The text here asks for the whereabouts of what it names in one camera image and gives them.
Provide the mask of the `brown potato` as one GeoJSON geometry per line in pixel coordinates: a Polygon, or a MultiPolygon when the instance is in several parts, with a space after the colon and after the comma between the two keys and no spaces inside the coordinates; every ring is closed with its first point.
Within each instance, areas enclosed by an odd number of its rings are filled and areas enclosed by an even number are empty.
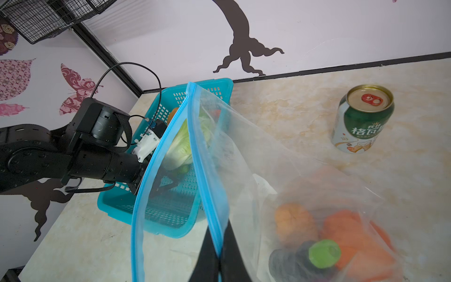
{"type": "Polygon", "coordinates": [[[174,108],[170,113],[169,116],[167,117],[167,124],[169,125],[170,122],[172,121],[172,119],[174,118],[175,114],[177,113],[177,111],[179,110],[179,108],[174,108]]]}

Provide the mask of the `napa cabbage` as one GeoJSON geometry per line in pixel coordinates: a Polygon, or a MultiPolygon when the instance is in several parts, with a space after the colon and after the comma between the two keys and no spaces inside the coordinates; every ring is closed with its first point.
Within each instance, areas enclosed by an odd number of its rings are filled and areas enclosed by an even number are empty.
{"type": "MultiPolygon", "coordinates": [[[[208,114],[201,111],[199,115],[201,130],[207,145],[213,136],[214,123],[208,114]]],[[[193,163],[189,131],[187,121],[184,121],[172,144],[170,145],[166,156],[163,159],[162,166],[169,171],[176,170],[184,165],[193,163]]]]}

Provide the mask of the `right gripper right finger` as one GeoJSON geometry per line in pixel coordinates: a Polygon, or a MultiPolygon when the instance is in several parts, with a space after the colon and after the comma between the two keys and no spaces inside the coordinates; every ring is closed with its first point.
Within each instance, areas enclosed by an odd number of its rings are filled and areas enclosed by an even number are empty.
{"type": "Polygon", "coordinates": [[[224,234],[220,257],[220,278],[222,282],[251,282],[230,222],[224,234]]]}

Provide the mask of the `green beverage can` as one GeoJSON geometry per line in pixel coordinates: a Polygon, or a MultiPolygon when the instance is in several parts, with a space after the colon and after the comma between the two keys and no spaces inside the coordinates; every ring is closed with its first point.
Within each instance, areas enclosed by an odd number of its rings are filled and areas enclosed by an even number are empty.
{"type": "Polygon", "coordinates": [[[391,91],[378,85],[358,85],[341,100],[332,144],[345,153],[369,150],[395,109],[391,91]]]}

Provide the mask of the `dark avocado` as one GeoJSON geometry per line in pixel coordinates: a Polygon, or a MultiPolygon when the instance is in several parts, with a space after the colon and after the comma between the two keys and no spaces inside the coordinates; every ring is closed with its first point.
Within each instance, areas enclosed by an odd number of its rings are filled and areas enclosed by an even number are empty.
{"type": "Polygon", "coordinates": [[[333,240],[307,241],[297,249],[277,249],[268,269],[275,282],[329,282],[336,275],[342,255],[333,240]]]}

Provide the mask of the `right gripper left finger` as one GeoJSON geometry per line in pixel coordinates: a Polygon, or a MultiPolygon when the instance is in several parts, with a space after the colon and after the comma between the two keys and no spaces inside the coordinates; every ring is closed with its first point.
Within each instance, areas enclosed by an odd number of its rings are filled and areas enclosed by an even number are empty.
{"type": "Polygon", "coordinates": [[[219,259],[209,228],[206,230],[202,248],[189,282],[218,282],[219,259]]]}

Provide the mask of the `clear zip top bag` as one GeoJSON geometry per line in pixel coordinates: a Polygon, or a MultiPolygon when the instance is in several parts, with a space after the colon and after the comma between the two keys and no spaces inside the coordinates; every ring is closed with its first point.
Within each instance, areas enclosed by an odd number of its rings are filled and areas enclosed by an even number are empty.
{"type": "MultiPolygon", "coordinates": [[[[321,231],[326,217],[350,210],[357,212],[363,222],[373,221],[381,199],[358,179],[288,150],[216,95],[196,83],[188,83],[186,98],[167,127],[140,183],[132,217],[133,281],[188,282],[207,228],[220,260],[230,222],[251,281],[274,282],[268,269],[271,253],[299,247],[284,247],[276,234],[275,212],[286,203],[300,204],[312,214],[319,232],[317,241],[320,241],[325,240],[321,231]],[[209,146],[198,118],[201,111],[214,123],[209,146]],[[161,178],[172,177],[177,185],[182,170],[188,167],[169,171],[162,166],[184,121],[188,125],[191,165],[205,220],[195,223],[181,238],[158,239],[144,230],[144,215],[149,199],[170,189],[168,185],[160,187],[161,178]]],[[[402,263],[396,249],[394,257],[397,260],[394,275],[377,282],[402,280],[402,263]]]]}

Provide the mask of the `teal plastic basket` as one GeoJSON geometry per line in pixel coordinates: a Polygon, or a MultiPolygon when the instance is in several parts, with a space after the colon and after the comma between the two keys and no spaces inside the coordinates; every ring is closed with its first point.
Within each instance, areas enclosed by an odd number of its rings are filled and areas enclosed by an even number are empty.
{"type": "MultiPolygon", "coordinates": [[[[154,100],[145,117],[166,122],[170,112],[183,103],[186,88],[187,85],[182,84],[163,90],[162,99],[157,97],[154,100]]],[[[144,215],[145,231],[178,239],[187,235],[195,225],[202,209],[196,175],[191,164],[182,171],[182,177],[176,181],[177,185],[172,177],[161,178],[160,187],[168,185],[170,189],[149,199],[144,215]]],[[[109,217],[131,224],[135,200],[136,196],[127,184],[117,183],[112,189],[100,193],[97,207],[109,217]]]]}

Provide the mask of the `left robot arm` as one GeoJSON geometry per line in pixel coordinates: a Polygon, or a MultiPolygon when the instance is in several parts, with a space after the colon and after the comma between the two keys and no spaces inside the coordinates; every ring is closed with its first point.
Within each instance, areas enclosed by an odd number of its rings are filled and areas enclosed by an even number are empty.
{"type": "Polygon", "coordinates": [[[130,116],[103,102],[86,98],[66,126],[48,130],[21,124],[1,128],[1,192],[42,178],[62,184],[76,178],[100,179],[110,190],[125,183],[136,193],[150,156],[128,152],[130,116]]]}

